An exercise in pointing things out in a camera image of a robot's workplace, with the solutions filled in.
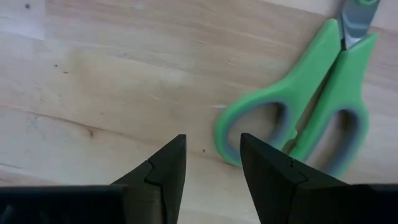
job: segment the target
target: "finger hole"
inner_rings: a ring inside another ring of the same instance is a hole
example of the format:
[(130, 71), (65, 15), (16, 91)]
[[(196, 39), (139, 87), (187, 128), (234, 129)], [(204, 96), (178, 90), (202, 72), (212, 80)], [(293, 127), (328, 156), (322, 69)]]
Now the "finger hole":
[(348, 110), (339, 111), (329, 121), (306, 163), (318, 170), (325, 170), (330, 161), (334, 161), (342, 153), (341, 150), (347, 150), (345, 148), (353, 138), (355, 127), (355, 116)]
[(266, 141), (275, 133), (284, 111), (285, 107), (280, 103), (264, 104), (249, 110), (232, 125), (228, 133), (228, 142), (238, 150), (242, 133), (250, 133)]

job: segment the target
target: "green scissors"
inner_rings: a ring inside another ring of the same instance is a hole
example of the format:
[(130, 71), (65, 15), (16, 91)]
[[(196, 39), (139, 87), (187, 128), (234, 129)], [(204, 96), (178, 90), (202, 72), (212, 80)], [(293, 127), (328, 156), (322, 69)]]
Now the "green scissors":
[(368, 111), (362, 101), (364, 73), (378, 38), (368, 30), (380, 0), (347, 0), (338, 19), (326, 21), (296, 66), (280, 82), (244, 96), (230, 105), (215, 124), (218, 152), (230, 164), (241, 166), (238, 150), (227, 140), (229, 129), (248, 111), (277, 103), (284, 107), (282, 119), (268, 143), (281, 150), (296, 137), (295, 124), (301, 117), (330, 68), (330, 79), (313, 114), (290, 152), (305, 162), (320, 140), (329, 120), (339, 111), (353, 118), (352, 131), (344, 138), (323, 172), (338, 177), (354, 159), (369, 129)]

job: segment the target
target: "table surface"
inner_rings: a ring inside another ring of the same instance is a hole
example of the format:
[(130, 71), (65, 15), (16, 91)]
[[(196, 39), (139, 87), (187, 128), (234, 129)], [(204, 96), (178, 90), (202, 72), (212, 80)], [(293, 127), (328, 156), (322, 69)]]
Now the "table surface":
[[(185, 133), (180, 223), (257, 223), (242, 170), (213, 145), (214, 122), (283, 78), (340, 2), (0, 0), (0, 184), (109, 184)], [(373, 23), (371, 129), (350, 183), (398, 182), (397, 10), (383, 0)], [(231, 140), (266, 137), (275, 111), (243, 118)], [(345, 130), (341, 119), (331, 127), (324, 153)]]

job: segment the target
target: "wooden table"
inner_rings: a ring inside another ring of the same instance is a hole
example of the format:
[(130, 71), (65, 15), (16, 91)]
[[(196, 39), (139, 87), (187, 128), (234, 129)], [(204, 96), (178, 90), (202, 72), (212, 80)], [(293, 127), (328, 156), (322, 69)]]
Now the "wooden table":
[[(180, 223), (257, 223), (213, 124), (283, 78), (340, 2), (0, 0), (0, 183), (109, 184), (185, 133)], [(397, 11), (383, 0), (373, 23), (371, 129), (347, 182), (398, 182)], [(266, 136), (275, 122), (265, 111), (234, 133)]]

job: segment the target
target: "dark spot on wood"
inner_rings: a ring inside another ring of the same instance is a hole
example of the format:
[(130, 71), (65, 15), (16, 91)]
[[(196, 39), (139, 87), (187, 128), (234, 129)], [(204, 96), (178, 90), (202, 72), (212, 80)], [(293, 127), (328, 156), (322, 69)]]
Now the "dark spot on wood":
[(93, 138), (93, 136), (94, 136), (94, 131), (91, 130), (91, 129), (89, 129), (89, 130), (88, 130), (88, 134), (90, 135), (90, 138)]

